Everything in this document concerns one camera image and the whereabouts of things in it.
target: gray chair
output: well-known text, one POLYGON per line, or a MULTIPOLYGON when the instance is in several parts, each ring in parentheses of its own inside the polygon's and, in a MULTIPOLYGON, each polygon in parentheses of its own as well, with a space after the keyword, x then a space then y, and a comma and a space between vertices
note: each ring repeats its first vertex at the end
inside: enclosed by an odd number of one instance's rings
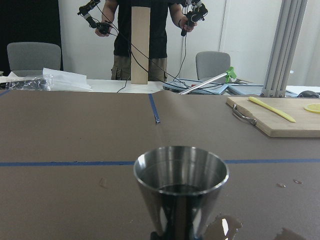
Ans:
POLYGON ((6 47, 10 70, 18 77, 42 75, 43 68, 60 70, 61 48, 45 42, 13 42, 6 47))
MULTIPOLYGON (((196 74, 198 80, 206 81, 216 77, 231 66, 228 53, 219 51, 202 51, 195 56, 196 74)), ((225 78, 216 80, 216 83, 224 83, 225 78)))

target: person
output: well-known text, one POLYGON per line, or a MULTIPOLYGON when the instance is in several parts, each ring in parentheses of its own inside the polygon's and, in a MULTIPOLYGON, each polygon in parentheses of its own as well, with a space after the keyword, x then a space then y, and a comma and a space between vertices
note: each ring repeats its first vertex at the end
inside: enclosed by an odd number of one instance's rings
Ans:
MULTIPOLYGON (((128 80, 131 76, 131 0, 106 0, 103 7, 102 22, 113 22, 118 8, 118 33, 114 41, 114 63, 111 69, 112 80, 128 80)), ((148 81, 166 81, 167 74, 167 33, 166 23, 168 12, 174 25, 191 32, 194 26, 188 26, 188 18, 182 13, 181 5, 151 0, 149 37, 149 69, 148 81)))

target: plastic bag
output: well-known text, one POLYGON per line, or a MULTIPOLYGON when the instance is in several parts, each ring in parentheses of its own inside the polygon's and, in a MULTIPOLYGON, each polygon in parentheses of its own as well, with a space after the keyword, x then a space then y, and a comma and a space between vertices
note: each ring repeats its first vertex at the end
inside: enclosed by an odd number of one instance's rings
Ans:
POLYGON ((5 85, 5 89, 51 91, 52 82, 52 75, 19 77, 17 79, 12 79, 11 81, 8 81, 5 85))

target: metal pole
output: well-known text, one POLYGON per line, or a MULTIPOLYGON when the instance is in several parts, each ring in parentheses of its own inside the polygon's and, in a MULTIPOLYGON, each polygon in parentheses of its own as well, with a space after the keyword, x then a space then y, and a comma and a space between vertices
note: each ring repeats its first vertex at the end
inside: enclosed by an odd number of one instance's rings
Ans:
POLYGON ((218 76, 215 76, 215 77, 213 77, 213 78, 210 78, 210 79, 207 80, 207 81, 204 81, 204 82, 202 82, 202 83, 199 83, 198 85, 195 85, 195 86, 193 86, 193 87, 190 87, 190 88, 188 88, 188 89, 186 89, 186 90, 184 90, 184 91, 182 91, 182 92, 179 92, 179 94, 180 94, 180 95, 188 94, 188 93, 192 92, 193 90, 199 89, 199 88, 201 88, 201 87, 203 87, 203 86, 205 86, 205 85, 207 85, 207 84, 209 84, 209 83, 211 83, 211 82, 213 82, 213 81, 215 81, 215 80, 218 80, 218 79, 220 79, 220 78, 223 78, 223 77, 225 77, 225 76, 227 76, 227 73, 226 73, 226 72, 224 72, 224 73, 222 73, 222 74, 220 74, 220 75, 218 75, 218 76))
POLYGON ((284 98, 308 0, 282 0, 262 96, 284 98))

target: computer mouse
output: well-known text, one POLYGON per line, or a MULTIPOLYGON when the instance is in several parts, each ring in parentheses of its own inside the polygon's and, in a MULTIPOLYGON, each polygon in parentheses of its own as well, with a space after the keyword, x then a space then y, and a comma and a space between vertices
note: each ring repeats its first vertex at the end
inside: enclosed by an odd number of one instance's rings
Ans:
POLYGON ((320 95, 314 91, 303 91, 298 95, 298 98, 320 98, 320 95))

